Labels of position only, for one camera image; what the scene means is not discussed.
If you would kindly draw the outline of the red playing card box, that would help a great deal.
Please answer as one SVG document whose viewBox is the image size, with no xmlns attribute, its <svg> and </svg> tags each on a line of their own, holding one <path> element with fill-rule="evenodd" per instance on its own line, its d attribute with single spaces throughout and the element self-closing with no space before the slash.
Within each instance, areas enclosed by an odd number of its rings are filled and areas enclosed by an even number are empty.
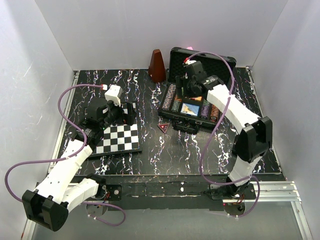
<svg viewBox="0 0 320 240">
<path fill-rule="evenodd" d="M 193 101 L 198 101 L 198 102 L 202 101 L 202 97 L 201 96 L 199 96 L 199 97 L 191 97 L 190 99 L 193 100 Z"/>
</svg>

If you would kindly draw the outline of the black poker chip case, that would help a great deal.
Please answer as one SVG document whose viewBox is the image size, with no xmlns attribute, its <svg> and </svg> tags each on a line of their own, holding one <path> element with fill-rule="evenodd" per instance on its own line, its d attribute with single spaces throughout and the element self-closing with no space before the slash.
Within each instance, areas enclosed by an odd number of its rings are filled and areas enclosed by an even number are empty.
<svg viewBox="0 0 320 240">
<path fill-rule="evenodd" d="M 212 104 L 207 103 L 201 96 L 183 98 L 177 96 L 176 77 L 185 75 L 183 62 L 196 52 L 181 47 L 171 49 L 167 87 L 158 108 L 160 117 L 173 120 L 176 129 L 189 132 L 191 132 L 191 129 L 198 130 L 198 126 L 213 130 L 220 117 L 220 111 Z M 229 84 L 230 72 L 220 58 L 212 54 L 202 53 L 193 57 L 192 60 L 200 61 L 208 76 L 216 75 L 226 84 Z"/>
</svg>

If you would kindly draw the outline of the blue playing card box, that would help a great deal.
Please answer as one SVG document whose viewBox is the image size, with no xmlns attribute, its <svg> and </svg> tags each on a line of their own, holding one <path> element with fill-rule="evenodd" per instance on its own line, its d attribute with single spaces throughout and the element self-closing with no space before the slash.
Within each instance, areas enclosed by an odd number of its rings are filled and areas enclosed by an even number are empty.
<svg viewBox="0 0 320 240">
<path fill-rule="evenodd" d="M 184 102 L 182 103 L 180 113 L 197 117 L 199 114 L 199 110 L 200 110 L 199 105 Z"/>
</svg>

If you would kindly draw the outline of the purple black chip stack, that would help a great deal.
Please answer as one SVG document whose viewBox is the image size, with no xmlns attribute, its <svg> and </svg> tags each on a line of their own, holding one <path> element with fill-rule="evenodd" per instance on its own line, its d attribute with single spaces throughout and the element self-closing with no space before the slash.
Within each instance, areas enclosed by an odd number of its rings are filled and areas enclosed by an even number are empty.
<svg viewBox="0 0 320 240">
<path fill-rule="evenodd" d="M 210 110 L 210 104 L 203 104 L 201 107 L 200 118 L 207 120 L 209 115 L 209 110 Z"/>
</svg>

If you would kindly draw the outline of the brown black chip stack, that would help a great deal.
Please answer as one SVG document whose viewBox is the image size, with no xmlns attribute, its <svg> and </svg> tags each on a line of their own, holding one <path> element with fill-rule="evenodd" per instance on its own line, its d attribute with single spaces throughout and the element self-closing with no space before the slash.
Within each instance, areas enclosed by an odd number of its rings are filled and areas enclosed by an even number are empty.
<svg viewBox="0 0 320 240">
<path fill-rule="evenodd" d="M 212 105 L 211 111 L 210 111 L 210 120 L 212 122 L 217 122 L 219 119 L 219 113 L 220 113 L 219 109 L 215 105 Z"/>
</svg>

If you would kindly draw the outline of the black red all-in triangle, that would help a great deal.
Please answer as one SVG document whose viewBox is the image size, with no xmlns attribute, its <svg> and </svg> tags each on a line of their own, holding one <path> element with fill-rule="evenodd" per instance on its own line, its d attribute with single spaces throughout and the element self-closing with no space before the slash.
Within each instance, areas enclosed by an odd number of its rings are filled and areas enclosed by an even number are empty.
<svg viewBox="0 0 320 240">
<path fill-rule="evenodd" d="M 161 123 L 161 124 L 158 124 L 157 126 L 164 134 L 166 134 L 168 131 L 168 128 L 170 126 L 170 123 L 169 122 L 168 123 Z"/>
</svg>

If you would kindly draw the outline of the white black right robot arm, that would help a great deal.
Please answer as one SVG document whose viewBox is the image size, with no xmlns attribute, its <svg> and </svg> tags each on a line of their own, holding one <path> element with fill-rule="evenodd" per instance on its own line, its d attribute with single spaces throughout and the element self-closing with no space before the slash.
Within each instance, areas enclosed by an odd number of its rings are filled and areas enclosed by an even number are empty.
<svg viewBox="0 0 320 240">
<path fill-rule="evenodd" d="M 222 79 L 205 72 L 200 61 L 188 57 L 183 67 L 185 75 L 176 77 L 180 97 L 203 97 L 221 111 L 217 124 L 227 118 L 237 131 L 232 146 L 236 160 L 226 182 L 210 181 L 230 198 L 237 199 L 245 192 L 258 162 L 272 147 L 272 120 L 267 116 L 260 117 L 245 107 Z"/>
</svg>

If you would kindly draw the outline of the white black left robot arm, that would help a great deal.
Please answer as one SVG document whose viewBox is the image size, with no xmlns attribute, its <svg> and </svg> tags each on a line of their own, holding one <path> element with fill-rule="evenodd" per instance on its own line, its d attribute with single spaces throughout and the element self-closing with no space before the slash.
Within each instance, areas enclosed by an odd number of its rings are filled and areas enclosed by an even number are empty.
<svg viewBox="0 0 320 240">
<path fill-rule="evenodd" d="M 95 98 L 77 123 L 79 127 L 72 135 L 59 161 L 35 190 L 26 190 L 22 203 L 28 219 L 58 231 L 66 222 L 69 213 L 89 198 L 95 200 L 116 199 L 121 192 L 119 185 L 108 185 L 106 179 L 88 174 L 81 182 L 69 188 L 69 184 L 83 162 L 93 153 L 104 136 L 104 131 L 120 124 L 132 126 L 136 122 L 136 103 L 123 102 L 119 106 L 102 97 Z"/>
</svg>

